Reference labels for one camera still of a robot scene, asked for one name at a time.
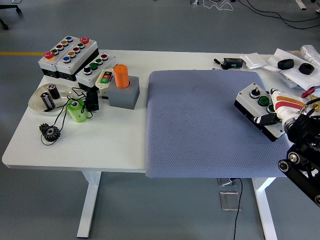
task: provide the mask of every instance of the desk leg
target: desk leg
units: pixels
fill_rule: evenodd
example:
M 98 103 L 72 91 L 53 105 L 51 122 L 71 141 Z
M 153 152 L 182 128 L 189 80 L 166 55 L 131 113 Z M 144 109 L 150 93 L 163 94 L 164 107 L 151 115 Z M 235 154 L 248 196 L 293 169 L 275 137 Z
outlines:
M 87 239 L 89 237 L 92 216 L 94 214 L 101 172 L 83 171 L 82 173 L 85 179 L 88 181 L 89 185 L 88 190 L 86 191 L 78 234 L 76 237 Z
M 265 240 L 277 240 L 276 230 L 265 191 L 266 187 L 268 187 L 275 179 L 275 177 L 252 178 Z

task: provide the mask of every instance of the yellow floor line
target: yellow floor line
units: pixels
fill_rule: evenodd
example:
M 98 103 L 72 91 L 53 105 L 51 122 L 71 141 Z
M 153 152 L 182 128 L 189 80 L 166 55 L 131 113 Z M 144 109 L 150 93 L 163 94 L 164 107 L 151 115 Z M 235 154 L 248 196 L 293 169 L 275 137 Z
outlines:
M 0 55 L 5 56 L 43 56 L 43 52 L 30 52 L 30 51 L 0 51 Z

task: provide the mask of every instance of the metal gear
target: metal gear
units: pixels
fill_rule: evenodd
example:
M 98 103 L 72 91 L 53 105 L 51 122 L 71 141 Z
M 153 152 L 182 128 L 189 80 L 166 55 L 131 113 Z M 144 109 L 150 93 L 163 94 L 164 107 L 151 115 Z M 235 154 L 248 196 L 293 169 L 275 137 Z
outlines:
M 47 123 L 42 123 L 40 126 L 39 126 L 39 129 L 42 133 L 44 133 L 50 126 L 47 124 Z
M 56 126 L 49 126 L 42 134 L 48 142 L 55 142 L 60 137 L 60 130 Z

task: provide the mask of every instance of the orange cylinder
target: orange cylinder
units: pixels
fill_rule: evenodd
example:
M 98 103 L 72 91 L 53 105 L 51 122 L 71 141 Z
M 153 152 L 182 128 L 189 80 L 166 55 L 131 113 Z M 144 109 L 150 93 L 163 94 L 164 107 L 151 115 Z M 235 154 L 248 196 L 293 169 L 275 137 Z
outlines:
M 115 85 L 120 89 L 125 89 L 129 86 L 128 68 L 126 65 L 119 64 L 113 68 Z

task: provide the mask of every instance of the green cylinder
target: green cylinder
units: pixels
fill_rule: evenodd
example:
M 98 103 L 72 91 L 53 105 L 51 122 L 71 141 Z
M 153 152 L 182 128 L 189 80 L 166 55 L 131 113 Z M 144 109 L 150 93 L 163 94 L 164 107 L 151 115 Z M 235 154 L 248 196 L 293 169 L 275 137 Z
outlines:
M 66 109 L 68 110 L 72 119 L 77 123 L 82 123 L 88 119 L 88 116 L 89 116 L 88 110 L 84 108 L 83 112 L 81 112 L 84 105 L 85 105 L 84 101 L 82 99 L 78 99 L 76 101 L 69 100 L 66 106 Z

